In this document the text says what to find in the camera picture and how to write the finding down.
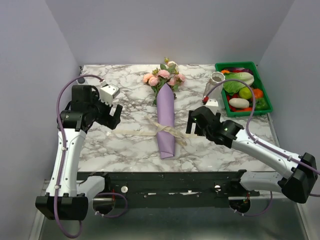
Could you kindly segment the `beige ribbon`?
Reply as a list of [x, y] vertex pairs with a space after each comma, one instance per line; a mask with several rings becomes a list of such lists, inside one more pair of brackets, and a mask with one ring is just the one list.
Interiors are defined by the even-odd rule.
[[141, 131], [141, 130], [119, 130], [115, 129], [112, 130], [112, 133], [117, 135], [128, 135], [128, 136], [143, 136], [143, 137], [154, 137], [160, 132], [165, 132], [170, 134], [171, 136], [176, 138], [176, 142], [180, 146], [187, 146], [186, 139], [193, 139], [198, 138], [199, 136], [194, 133], [182, 133], [181, 131], [175, 129], [172, 126], [167, 125], [161, 125], [158, 122], [151, 119], [149, 116], [145, 116], [145, 119], [149, 121], [150, 124], [154, 125], [156, 127], [156, 131], [150, 132], [150, 131]]

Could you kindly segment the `purple wrapping paper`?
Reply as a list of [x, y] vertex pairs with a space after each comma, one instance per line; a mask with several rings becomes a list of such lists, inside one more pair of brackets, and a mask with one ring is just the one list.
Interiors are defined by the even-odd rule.
[[[164, 84], [156, 97], [157, 122], [165, 127], [174, 127], [174, 93], [168, 84]], [[175, 155], [175, 137], [166, 131], [156, 134], [158, 150], [161, 159], [172, 158]]]

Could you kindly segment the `pink artificial flower bouquet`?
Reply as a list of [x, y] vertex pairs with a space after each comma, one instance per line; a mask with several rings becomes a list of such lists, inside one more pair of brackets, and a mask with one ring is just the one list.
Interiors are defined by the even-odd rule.
[[186, 77], [179, 72], [178, 64], [167, 57], [164, 58], [164, 63], [161, 63], [159, 68], [145, 74], [142, 79], [142, 82], [150, 86], [154, 92], [153, 106], [157, 105], [158, 94], [165, 85], [168, 85], [170, 90], [176, 92], [185, 81]]

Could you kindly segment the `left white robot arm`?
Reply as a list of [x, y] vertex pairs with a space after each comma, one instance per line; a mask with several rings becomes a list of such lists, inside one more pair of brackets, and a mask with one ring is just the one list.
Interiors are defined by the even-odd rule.
[[73, 85], [71, 100], [59, 111], [58, 149], [53, 173], [44, 196], [38, 196], [35, 207], [49, 220], [82, 221], [90, 200], [97, 194], [104, 198], [111, 185], [101, 177], [90, 177], [89, 183], [78, 183], [80, 153], [88, 130], [94, 123], [114, 130], [120, 123], [122, 106], [117, 105], [110, 114], [113, 100], [120, 93], [117, 86], [106, 84]]

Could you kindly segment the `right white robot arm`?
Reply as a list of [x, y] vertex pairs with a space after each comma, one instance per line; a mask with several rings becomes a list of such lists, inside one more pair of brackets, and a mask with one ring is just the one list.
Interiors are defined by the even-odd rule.
[[250, 133], [233, 120], [221, 121], [220, 113], [201, 106], [189, 111], [186, 133], [204, 136], [216, 145], [243, 152], [265, 165], [273, 172], [246, 171], [230, 183], [230, 191], [241, 196], [247, 191], [269, 191], [285, 195], [291, 201], [304, 204], [318, 179], [316, 159], [309, 153], [299, 155], [286, 151]]

